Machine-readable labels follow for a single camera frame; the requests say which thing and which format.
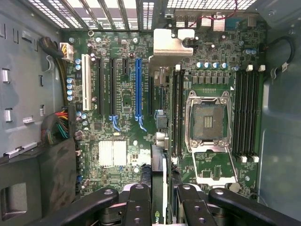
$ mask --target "metal bracket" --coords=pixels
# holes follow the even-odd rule
[[[161,67],[173,68],[183,58],[192,56],[193,48],[185,48],[184,39],[194,39],[194,30],[180,29],[177,38],[172,38],[170,29],[154,30],[154,55],[149,58],[151,76]]]

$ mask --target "white pci slot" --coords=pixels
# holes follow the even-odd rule
[[[81,55],[82,85],[83,85],[83,111],[92,110],[91,99],[91,68],[90,55]]]

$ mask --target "power connector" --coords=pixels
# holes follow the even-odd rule
[[[60,50],[64,53],[62,59],[73,63],[73,46],[67,42],[60,42]]]

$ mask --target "black pcie slot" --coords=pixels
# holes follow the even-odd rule
[[[104,75],[103,75],[103,61],[100,58],[96,59],[97,65],[97,77],[99,81],[99,93],[98,93],[98,113],[104,115]]]
[[[116,60],[110,59],[110,115],[116,115]]]
[[[149,100],[148,100],[148,112],[149,115],[154,114],[154,78],[149,77]]]
[[[122,59],[122,74],[128,75],[129,74],[129,62],[128,59]]]

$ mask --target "red cable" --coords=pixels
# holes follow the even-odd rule
[[[236,11],[238,9],[238,2],[237,2],[237,0],[234,0],[234,2],[235,2],[235,9],[228,16],[221,17],[221,18],[214,18],[214,17],[211,17],[211,16],[200,16],[193,24],[191,24],[190,26],[188,26],[188,28],[191,28],[193,25],[195,25],[197,23],[198,20],[200,20],[202,18],[207,18],[207,19],[210,19],[210,20],[224,20],[224,19],[227,19],[227,18],[230,18],[230,17],[234,16],[234,14],[236,13]]]

